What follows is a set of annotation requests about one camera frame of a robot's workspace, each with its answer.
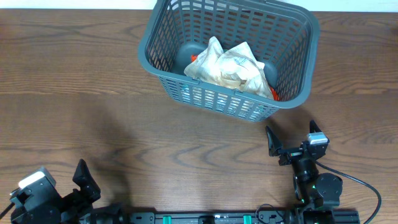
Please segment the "multicolour tissue pack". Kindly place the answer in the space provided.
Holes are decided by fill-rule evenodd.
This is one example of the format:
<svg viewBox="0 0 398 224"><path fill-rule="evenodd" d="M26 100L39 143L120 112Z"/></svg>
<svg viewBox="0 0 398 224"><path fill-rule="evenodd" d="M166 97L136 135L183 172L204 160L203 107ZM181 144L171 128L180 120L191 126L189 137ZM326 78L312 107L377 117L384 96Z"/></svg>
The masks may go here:
<svg viewBox="0 0 398 224"><path fill-rule="evenodd" d="M260 103L187 84L180 84L180 92L183 103L249 121L260 121L275 113L275 110Z"/></svg>

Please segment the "brown snack pouch with window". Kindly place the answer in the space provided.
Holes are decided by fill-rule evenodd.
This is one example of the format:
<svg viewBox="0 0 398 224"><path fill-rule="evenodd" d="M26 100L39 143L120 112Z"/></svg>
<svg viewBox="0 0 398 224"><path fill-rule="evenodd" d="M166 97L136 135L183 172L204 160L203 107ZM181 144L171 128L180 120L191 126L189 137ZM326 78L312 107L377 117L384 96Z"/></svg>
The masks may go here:
<svg viewBox="0 0 398 224"><path fill-rule="evenodd" d="M226 87L243 91L247 79L257 73L257 60L247 42L227 50L225 54L222 72Z"/></svg>

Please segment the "grey plastic basket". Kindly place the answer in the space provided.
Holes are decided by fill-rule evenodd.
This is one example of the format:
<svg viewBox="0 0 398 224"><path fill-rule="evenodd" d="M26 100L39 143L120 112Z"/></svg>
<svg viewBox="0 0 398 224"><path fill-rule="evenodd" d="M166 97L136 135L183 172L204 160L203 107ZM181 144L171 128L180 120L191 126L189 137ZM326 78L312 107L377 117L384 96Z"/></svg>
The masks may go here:
<svg viewBox="0 0 398 224"><path fill-rule="evenodd" d="M213 36L224 50L247 42L256 60L265 64L266 80L280 100L186 76L191 56L204 51ZM137 57L177 102L183 103L180 84L187 84L260 103L276 112L300 106L308 98L319 37L318 19L310 11L280 1L157 1Z"/></svg>

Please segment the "beige pouch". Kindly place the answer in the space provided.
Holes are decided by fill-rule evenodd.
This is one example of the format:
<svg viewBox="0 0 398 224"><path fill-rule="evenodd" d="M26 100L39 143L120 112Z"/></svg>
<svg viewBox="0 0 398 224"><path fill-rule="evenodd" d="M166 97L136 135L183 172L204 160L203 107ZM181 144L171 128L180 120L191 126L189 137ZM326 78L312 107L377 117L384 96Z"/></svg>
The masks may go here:
<svg viewBox="0 0 398 224"><path fill-rule="evenodd" d="M274 95L265 77L265 64L256 62L256 67L257 73L253 77L247 79L243 91L273 100Z"/></svg>
<svg viewBox="0 0 398 224"><path fill-rule="evenodd" d="M185 68L184 74L203 82L226 87L222 72L225 56L219 40L213 36L209 39L207 48Z"/></svg>

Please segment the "orange cracker package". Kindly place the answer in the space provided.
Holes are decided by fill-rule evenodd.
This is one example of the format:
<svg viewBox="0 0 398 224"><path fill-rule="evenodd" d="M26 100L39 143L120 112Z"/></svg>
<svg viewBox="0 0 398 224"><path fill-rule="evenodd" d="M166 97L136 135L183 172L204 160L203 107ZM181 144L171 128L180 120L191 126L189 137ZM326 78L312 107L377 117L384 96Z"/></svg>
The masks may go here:
<svg viewBox="0 0 398 224"><path fill-rule="evenodd" d="M191 56L191 61L193 62L196 58L197 58L197 55L192 55L192 56ZM274 99L273 99L273 100L275 100L275 101L280 100L279 95L278 95L277 92L273 89L273 87L270 86L270 88L271 88L272 94L274 95Z"/></svg>

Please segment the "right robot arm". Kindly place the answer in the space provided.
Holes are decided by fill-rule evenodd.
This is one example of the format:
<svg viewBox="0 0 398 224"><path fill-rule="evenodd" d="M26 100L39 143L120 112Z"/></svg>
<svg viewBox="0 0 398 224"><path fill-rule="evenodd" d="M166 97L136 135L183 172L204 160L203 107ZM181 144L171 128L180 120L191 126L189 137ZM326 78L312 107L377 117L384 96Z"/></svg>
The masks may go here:
<svg viewBox="0 0 398 224"><path fill-rule="evenodd" d="M316 162L326 154L330 140L311 120L306 140L299 147L285 148L266 127L269 155L280 166L292 166L296 199L301 201L284 214L284 223L334 223L333 209L340 205L343 181L331 173L319 173Z"/></svg>

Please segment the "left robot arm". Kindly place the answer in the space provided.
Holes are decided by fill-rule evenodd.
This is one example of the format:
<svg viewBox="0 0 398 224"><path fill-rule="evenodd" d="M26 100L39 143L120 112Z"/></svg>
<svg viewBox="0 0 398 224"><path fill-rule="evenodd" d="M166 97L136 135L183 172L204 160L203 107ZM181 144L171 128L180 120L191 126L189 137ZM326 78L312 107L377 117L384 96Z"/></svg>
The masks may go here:
<svg viewBox="0 0 398 224"><path fill-rule="evenodd" d="M119 204L94 208L101 189L92 178L86 162L78 162L72 181L79 186L62 197L56 181L45 167L25 176L12 191L10 205L12 224L117 224L128 223Z"/></svg>

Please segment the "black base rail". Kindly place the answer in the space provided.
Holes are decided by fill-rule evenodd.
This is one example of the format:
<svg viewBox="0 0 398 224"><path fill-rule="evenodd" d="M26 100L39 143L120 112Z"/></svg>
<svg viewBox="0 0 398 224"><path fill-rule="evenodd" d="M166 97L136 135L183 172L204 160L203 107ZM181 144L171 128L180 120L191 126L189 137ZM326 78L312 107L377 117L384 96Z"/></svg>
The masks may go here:
<svg viewBox="0 0 398 224"><path fill-rule="evenodd" d="M285 224L285 223L337 223L358 224L358 212L349 210L335 211L294 211L260 210L257 212L226 213L132 213L131 224Z"/></svg>

